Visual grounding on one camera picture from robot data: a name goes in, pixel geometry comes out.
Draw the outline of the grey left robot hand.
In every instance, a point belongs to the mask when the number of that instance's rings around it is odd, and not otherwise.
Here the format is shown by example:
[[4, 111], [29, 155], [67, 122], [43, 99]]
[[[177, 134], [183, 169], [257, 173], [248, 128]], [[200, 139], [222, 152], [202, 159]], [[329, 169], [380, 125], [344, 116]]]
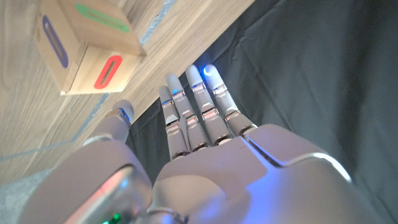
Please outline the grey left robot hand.
[[20, 223], [381, 223], [327, 152], [240, 112], [219, 72], [186, 70], [159, 90], [170, 161], [151, 182], [126, 145], [121, 100], [34, 190]]

